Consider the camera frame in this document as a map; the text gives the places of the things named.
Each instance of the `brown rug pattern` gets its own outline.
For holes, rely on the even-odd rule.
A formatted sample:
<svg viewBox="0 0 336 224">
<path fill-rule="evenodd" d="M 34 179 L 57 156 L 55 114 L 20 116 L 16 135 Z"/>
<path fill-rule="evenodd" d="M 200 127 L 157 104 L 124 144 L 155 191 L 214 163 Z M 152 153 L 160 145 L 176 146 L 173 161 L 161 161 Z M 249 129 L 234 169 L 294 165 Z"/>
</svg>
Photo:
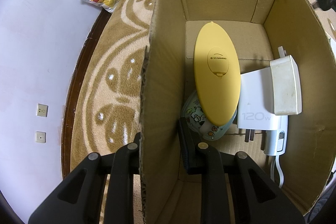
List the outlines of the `brown rug pattern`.
<svg viewBox="0 0 336 224">
<path fill-rule="evenodd" d="M 78 98 L 71 170 L 88 153 L 113 153 L 140 131 L 140 75 L 154 1 L 121 0 L 106 24 Z M 134 179 L 134 222 L 142 223 L 140 178 Z M 101 221 L 106 194 L 105 189 Z"/>
</svg>

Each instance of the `white power adapter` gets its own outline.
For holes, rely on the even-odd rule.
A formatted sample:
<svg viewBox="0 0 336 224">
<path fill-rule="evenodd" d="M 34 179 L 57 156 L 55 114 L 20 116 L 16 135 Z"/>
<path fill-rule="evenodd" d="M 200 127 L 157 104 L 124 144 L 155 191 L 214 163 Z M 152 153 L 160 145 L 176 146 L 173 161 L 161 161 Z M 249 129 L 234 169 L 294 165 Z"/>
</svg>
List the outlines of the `white power adapter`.
<svg viewBox="0 0 336 224">
<path fill-rule="evenodd" d="M 276 165 L 283 184 L 279 155 L 285 153 L 287 143 L 288 115 L 302 111 L 301 86 L 298 67 L 292 56 L 285 56 L 278 48 L 281 58 L 271 61 L 270 67 L 241 75 L 241 92 L 237 111 L 237 127 L 246 129 L 245 141 L 255 130 L 266 131 L 264 153 L 275 156 L 271 164 L 274 180 Z"/>
<path fill-rule="evenodd" d="M 271 68 L 241 75 L 241 90 L 237 112 L 237 127 L 265 130 L 264 153 L 277 156 L 285 153 L 288 116 L 274 114 Z"/>
</svg>

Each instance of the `dark wood trim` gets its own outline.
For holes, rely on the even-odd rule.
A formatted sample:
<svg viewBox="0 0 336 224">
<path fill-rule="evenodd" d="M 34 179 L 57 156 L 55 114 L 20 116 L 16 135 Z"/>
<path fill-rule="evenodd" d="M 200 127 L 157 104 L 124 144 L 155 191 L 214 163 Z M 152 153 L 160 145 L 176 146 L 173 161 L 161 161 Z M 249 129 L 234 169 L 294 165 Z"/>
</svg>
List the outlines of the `dark wood trim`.
<svg viewBox="0 0 336 224">
<path fill-rule="evenodd" d="M 77 61 L 75 71 L 72 75 L 67 102 L 64 109 L 64 122 L 61 137 L 61 163 L 63 178 L 65 178 L 70 173 L 71 139 L 79 92 L 81 90 L 84 76 L 90 63 L 92 54 L 110 17 L 111 14 L 106 10 L 103 9 L 100 12 L 89 33 L 89 36 L 84 43 L 83 49 Z"/>
</svg>

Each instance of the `yellow oval case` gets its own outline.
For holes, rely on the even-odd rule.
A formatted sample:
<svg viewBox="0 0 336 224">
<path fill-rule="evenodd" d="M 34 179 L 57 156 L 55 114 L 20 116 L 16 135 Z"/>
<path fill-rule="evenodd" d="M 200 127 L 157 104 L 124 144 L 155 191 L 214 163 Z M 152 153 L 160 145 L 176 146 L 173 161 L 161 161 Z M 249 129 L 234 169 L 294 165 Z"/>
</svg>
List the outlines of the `yellow oval case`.
<svg viewBox="0 0 336 224">
<path fill-rule="evenodd" d="M 205 24 L 197 36 L 194 75 L 206 118 L 216 126 L 226 124 L 238 105 L 240 68 L 229 35 L 214 22 Z"/>
</svg>

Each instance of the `wall outlet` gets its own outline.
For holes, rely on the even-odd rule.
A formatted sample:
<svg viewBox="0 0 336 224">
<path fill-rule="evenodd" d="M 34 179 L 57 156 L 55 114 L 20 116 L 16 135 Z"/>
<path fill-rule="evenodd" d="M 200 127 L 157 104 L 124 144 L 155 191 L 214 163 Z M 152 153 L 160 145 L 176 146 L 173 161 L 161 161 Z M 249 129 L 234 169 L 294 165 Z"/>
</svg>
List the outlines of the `wall outlet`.
<svg viewBox="0 0 336 224">
<path fill-rule="evenodd" d="M 48 114 L 48 106 L 47 105 L 37 105 L 37 115 L 41 117 L 46 117 Z"/>
<path fill-rule="evenodd" d="M 36 142 L 45 143 L 45 132 L 36 131 Z"/>
</svg>

